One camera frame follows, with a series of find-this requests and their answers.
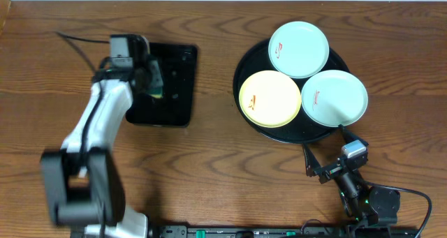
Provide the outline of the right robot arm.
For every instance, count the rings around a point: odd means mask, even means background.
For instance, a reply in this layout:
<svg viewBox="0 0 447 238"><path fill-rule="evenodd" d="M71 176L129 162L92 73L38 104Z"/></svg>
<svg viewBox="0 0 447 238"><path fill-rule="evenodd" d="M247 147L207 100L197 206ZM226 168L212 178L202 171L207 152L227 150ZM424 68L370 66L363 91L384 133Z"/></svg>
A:
<svg viewBox="0 0 447 238"><path fill-rule="evenodd" d="M358 169L368 161L369 143L340 125L345 145L341 155L329 165L321 166L310 148L302 145L308 177L318 177L321 184L335 181L346 215L364 227L382 227L397 222L400 193L385 186L370 186Z"/></svg>

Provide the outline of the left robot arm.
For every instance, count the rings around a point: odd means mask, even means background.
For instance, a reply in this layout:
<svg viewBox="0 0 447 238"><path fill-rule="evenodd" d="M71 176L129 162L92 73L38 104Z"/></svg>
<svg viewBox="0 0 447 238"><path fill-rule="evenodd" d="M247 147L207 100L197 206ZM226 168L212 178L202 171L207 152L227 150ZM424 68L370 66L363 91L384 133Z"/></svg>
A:
<svg viewBox="0 0 447 238"><path fill-rule="evenodd" d="M148 217L126 204L112 148L133 97L152 82L153 56L143 36L115 34L108 44L78 124L59 150L41 156L47 207L50 220L74 237L148 237Z"/></svg>

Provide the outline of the yellow plate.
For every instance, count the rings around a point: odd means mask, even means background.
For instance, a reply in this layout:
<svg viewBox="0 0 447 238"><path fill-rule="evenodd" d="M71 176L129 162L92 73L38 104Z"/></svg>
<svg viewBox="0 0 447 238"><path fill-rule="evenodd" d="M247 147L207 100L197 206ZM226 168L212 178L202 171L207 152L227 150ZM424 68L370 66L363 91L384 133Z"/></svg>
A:
<svg viewBox="0 0 447 238"><path fill-rule="evenodd" d="M289 76L274 70L250 75L237 97L243 115L265 128L290 123L298 115L302 102L298 85Z"/></svg>

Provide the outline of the green yellow sponge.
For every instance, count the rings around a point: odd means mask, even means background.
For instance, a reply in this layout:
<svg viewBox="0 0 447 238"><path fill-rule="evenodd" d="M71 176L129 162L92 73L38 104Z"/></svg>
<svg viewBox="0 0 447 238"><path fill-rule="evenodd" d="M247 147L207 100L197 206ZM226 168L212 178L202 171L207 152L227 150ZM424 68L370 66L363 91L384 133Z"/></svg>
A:
<svg viewBox="0 0 447 238"><path fill-rule="evenodd" d="M163 98L164 81L158 59L156 57L150 57L147 61L147 68L150 74L147 94L153 98Z"/></svg>

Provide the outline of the light green plate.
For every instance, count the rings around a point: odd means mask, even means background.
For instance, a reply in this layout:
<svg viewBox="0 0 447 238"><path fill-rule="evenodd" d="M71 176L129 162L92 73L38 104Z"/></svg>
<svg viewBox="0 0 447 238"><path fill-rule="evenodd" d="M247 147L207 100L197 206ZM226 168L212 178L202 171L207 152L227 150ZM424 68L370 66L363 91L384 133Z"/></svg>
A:
<svg viewBox="0 0 447 238"><path fill-rule="evenodd" d="M325 70L311 76L301 96L307 116L326 127L355 123L364 115L369 100L364 84L342 70Z"/></svg>
<svg viewBox="0 0 447 238"><path fill-rule="evenodd" d="M268 43L271 64L279 72L295 79L318 73L330 53L328 39L315 25L303 21L280 26Z"/></svg>

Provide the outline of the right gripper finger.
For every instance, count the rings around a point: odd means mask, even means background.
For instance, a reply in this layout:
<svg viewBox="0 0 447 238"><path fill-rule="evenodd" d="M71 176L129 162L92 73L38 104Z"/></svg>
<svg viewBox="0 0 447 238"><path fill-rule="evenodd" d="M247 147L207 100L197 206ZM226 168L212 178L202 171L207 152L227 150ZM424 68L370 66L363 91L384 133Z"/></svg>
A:
<svg viewBox="0 0 447 238"><path fill-rule="evenodd" d="M358 135L356 135L355 133L353 133L352 131L348 130L345 126L343 125L338 125L339 130L341 131L342 137L345 141L346 144L352 143L356 140L360 141L364 146L368 146L368 142L365 141L364 139L362 139L361 137L359 137Z"/></svg>
<svg viewBox="0 0 447 238"><path fill-rule="evenodd" d="M306 175L308 177L318 176L321 170L320 163L306 144L302 144L302 150L305 157Z"/></svg>

